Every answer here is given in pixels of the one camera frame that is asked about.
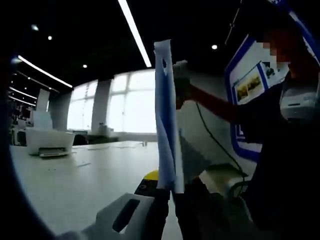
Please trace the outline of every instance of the black cable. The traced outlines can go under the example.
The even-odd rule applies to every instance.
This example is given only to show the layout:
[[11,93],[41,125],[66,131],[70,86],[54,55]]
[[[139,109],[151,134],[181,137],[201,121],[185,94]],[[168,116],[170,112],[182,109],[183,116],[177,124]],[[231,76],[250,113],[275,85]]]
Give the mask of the black cable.
[[237,196],[239,196],[241,193],[242,193],[242,190],[244,188],[244,184],[245,184],[245,173],[242,169],[242,167],[239,165],[239,163],[235,160],[235,158],[233,156],[230,155],[230,153],[224,148],[224,146],[221,145],[221,143],[213,136],[213,134],[210,132],[210,130],[208,129],[207,125],[206,125],[206,122],[202,116],[202,113],[200,111],[200,107],[198,105],[198,103],[196,102],[196,107],[198,109],[198,112],[199,112],[199,115],[200,115],[200,118],[202,120],[202,123],[203,123],[203,126],[205,128],[205,130],[208,132],[208,134],[210,135],[210,137],[215,141],[216,144],[218,144],[218,146],[224,151],[225,154],[227,154],[227,156],[236,164],[236,166],[239,168],[239,171],[241,173],[241,176],[242,176],[242,185],[241,185],[241,188],[240,188],[240,191],[238,193]]

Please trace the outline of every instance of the cable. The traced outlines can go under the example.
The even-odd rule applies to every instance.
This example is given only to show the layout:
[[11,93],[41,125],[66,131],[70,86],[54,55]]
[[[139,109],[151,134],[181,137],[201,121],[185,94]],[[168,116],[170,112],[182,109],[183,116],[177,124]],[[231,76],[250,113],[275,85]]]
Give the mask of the cable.
[[239,171],[241,172],[241,176],[242,176],[242,185],[240,188],[239,193],[237,194],[237,196],[239,197],[239,195],[242,193],[242,190],[244,188],[244,184],[245,184],[245,173],[242,169],[242,167],[240,166],[240,164],[235,160],[235,158],[233,156],[230,155],[230,153],[224,148],[224,146],[221,145],[221,143],[213,136],[213,134],[210,132],[210,130],[207,127],[207,124],[202,116],[202,113],[200,111],[200,107],[198,105],[198,103],[196,102],[196,108],[198,109],[200,118],[202,120],[203,126],[205,128],[205,130],[208,132],[208,134],[210,135],[210,137],[215,141],[216,144],[218,144],[218,146],[224,151],[224,153],[236,164],[236,166],[239,168]]
[[229,39],[229,37],[230,37],[230,35],[231,35],[232,29],[235,27],[235,21],[236,21],[236,19],[237,19],[237,16],[238,16],[238,13],[239,13],[241,4],[242,4],[242,0],[240,0],[240,5],[239,5],[239,7],[238,7],[238,10],[237,10],[236,13],[235,13],[235,16],[234,16],[234,18],[233,18],[232,23],[230,23],[230,31],[229,31],[228,36],[226,37],[225,42],[224,42],[225,45],[227,45],[227,41],[228,41],[228,39]]

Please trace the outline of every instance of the white printer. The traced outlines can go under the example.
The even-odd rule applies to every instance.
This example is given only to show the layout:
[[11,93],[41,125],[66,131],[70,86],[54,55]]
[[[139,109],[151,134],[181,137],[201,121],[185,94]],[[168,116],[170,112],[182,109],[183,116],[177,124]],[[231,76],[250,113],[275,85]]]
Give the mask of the white printer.
[[319,100],[320,74],[318,80],[303,86],[285,82],[280,100],[281,114],[289,121],[314,121],[320,117]]
[[71,153],[75,134],[54,130],[50,112],[34,111],[33,122],[34,127],[25,129],[26,145],[30,155],[52,157]]

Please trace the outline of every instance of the window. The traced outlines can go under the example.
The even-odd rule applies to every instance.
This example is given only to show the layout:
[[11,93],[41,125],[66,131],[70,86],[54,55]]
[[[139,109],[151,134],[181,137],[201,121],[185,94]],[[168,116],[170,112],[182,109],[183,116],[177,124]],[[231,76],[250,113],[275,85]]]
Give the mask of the window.
[[112,80],[107,124],[114,132],[156,133],[154,69],[117,75]]
[[90,130],[98,80],[74,88],[68,112],[67,129]]

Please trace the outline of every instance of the yellow object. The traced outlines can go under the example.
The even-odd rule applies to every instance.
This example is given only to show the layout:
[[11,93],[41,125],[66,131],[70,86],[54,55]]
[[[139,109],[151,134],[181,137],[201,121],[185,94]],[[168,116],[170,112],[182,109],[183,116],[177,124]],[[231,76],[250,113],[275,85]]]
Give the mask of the yellow object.
[[146,179],[146,180],[156,180],[156,181],[158,181],[158,179],[159,179],[159,172],[158,172],[158,170],[154,170],[154,171],[149,172],[147,175],[144,176],[143,179]]

